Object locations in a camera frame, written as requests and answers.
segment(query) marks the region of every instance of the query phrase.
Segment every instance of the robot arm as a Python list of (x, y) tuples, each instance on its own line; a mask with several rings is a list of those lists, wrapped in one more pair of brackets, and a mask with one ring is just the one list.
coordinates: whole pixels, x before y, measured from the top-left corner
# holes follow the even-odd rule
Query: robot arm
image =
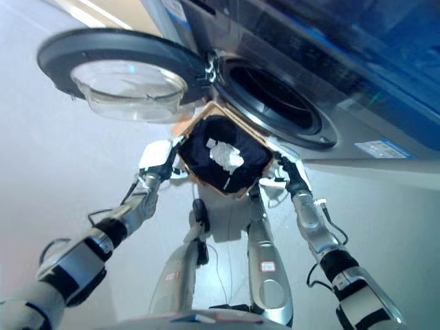
[(175, 146), (168, 141), (149, 144), (137, 181), (121, 205), (49, 257), (36, 281), (0, 302), (0, 328), (55, 329), (66, 307), (87, 299), (105, 277), (105, 262), (113, 251), (153, 216), (157, 191), (170, 178), (175, 156)]
[(326, 227), (295, 163), (281, 154), (278, 159), (289, 174), (286, 189), (298, 215), (301, 236), (309, 243), (313, 257), (340, 302), (336, 314), (343, 328), (405, 329), (404, 319), (395, 303)]

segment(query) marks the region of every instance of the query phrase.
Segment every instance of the humanoid robot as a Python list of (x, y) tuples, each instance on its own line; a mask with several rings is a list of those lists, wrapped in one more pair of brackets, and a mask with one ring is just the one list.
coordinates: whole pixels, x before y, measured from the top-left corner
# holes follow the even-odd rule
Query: humanoid robot
[[(56, 329), (66, 307), (84, 302), (107, 271), (105, 262), (155, 212), (158, 189), (170, 179), (179, 140), (147, 147), (136, 181), (122, 203), (79, 239), (64, 245), (40, 266), (36, 280), (0, 302), (1, 329)], [(291, 195), (297, 224), (316, 262), (339, 300), (337, 317), (344, 329), (405, 329), (395, 304), (361, 268), (318, 212), (319, 203), (282, 149), (274, 156), (288, 180), (277, 181)], [(166, 262), (148, 316), (110, 329), (286, 329), (293, 302), (280, 254), (274, 245), (259, 184), (249, 191), (252, 204), (248, 235), (251, 306), (217, 306), (193, 310), (195, 271), (208, 262), (210, 224), (204, 203), (193, 202), (195, 225)], [(329, 220), (325, 204), (320, 204)]]

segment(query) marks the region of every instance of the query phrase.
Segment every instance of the wire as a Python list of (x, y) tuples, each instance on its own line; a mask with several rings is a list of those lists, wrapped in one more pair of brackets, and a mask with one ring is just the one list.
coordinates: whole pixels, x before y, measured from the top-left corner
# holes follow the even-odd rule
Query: wire
[(130, 195), (133, 193), (133, 191), (135, 190), (136, 186), (138, 185), (139, 179), (136, 177), (135, 181), (131, 184), (129, 191), (126, 192), (124, 198), (121, 201), (122, 205), (123, 203), (125, 203), (125, 201), (130, 197)]
[(232, 263), (231, 263), (231, 251), (230, 251), (230, 229), (231, 229), (231, 217), (232, 217), (232, 207), (229, 210), (229, 219), (228, 219), (228, 259), (229, 259), (229, 273), (230, 273), (230, 285), (231, 285), (231, 294), (230, 294), (230, 299), (229, 299), (229, 303), (232, 302)]
[(87, 219), (89, 220), (91, 226), (93, 227), (93, 226), (95, 225), (95, 221), (92, 219), (92, 217), (93, 217), (94, 215), (99, 215), (99, 214), (101, 214), (101, 213), (110, 212), (110, 211), (112, 211), (112, 210), (113, 210), (112, 208), (105, 208), (104, 210), (94, 211), (94, 212), (89, 213), (89, 214), (87, 215)]
[(286, 195), (280, 201), (277, 200), (278, 203), (276, 203), (273, 206), (270, 205), (270, 199), (269, 199), (269, 202), (267, 203), (267, 208), (276, 208), (276, 207), (278, 207), (279, 205), (281, 205), (281, 203), (283, 203), (286, 200), (287, 196), (290, 196), (290, 194), (286, 191)]
[(61, 239), (54, 239), (53, 241), (50, 241), (49, 244), (46, 245), (46, 247), (41, 251), (40, 258), (38, 259), (38, 266), (41, 266), (44, 263), (44, 259), (46, 257), (47, 251), (53, 246), (53, 244), (57, 243), (67, 243), (70, 242), (70, 239), (67, 238), (61, 238)]
[(219, 277), (219, 282), (220, 282), (220, 285), (221, 285), (221, 289), (223, 290), (223, 295), (225, 296), (226, 304), (228, 304), (228, 296), (226, 295), (225, 286), (223, 285), (223, 281), (221, 280), (220, 273), (219, 273), (219, 254), (217, 253), (217, 250), (215, 249), (215, 247), (213, 247), (211, 244), (206, 244), (206, 245), (207, 245), (209, 248), (211, 248), (211, 249), (214, 250), (215, 258), (216, 258), (216, 261), (215, 261), (215, 270), (216, 270), (216, 272), (217, 272), (217, 276)]
[(311, 274), (314, 272), (314, 270), (316, 269), (317, 266), (318, 266), (318, 264), (316, 263), (310, 269), (309, 275), (307, 275), (307, 282), (306, 282), (307, 286), (314, 287), (315, 285), (319, 284), (319, 285), (322, 285), (323, 287), (326, 287), (328, 290), (330, 290), (333, 293), (333, 290), (331, 289), (330, 285), (325, 284), (324, 282), (321, 282), (320, 280), (314, 280), (312, 283), (310, 283)]
[(332, 220), (330, 218), (329, 211), (327, 210), (327, 208), (322, 208), (322, 212), (324, 213), (327, 221), (330, 223), (330, 226), (335, 228), (344, 237), (344, 241), (342, 242), (342, 244), (346, 245), (349, 242), (349, 236), (338, 225), (336, 225), (334, 222), (332, 222)]

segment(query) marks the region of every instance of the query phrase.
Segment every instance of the sticker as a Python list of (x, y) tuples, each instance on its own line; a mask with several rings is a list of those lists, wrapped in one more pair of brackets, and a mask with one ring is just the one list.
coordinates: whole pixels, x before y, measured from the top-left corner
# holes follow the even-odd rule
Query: sticker
[(169, 281), (177, 280), (179, 278), (179, 276), (180, 276), (180, 272), (174, 272), (174, 273), (167, 274), (165, 276), (165, 281), (169, 282)]
[(374, 158), (414, 158), (408, 151), (405, 151), (387, 139), (355, 143), (355, 146), (372, 155)]
[(275, 272), (275, 262), (273, 261), (261, 261), (260, 269), (263, 273)]
[(162, 0), (162, 3), (170, 15), (177, 17), (180, 21), (188, 22), (180, 2), (177, 0)]

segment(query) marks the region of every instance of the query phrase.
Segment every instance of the robot leg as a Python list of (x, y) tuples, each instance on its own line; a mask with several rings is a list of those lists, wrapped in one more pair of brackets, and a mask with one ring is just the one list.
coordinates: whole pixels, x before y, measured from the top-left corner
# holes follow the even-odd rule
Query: robot leg
[(196, 199), (192, 208), (196, 223), (167, 260), (150, 303), (149, 314), (169, 314), (191, 310), (195, 288), (195, 271), (208, 263), (204, 234), (209, 231), (203, 201)]
[(250, 198), (252, 222), (247, 231), (247, 255), (252, 312), (290, 327), (294, 317), (292, 293), (258, 187)]

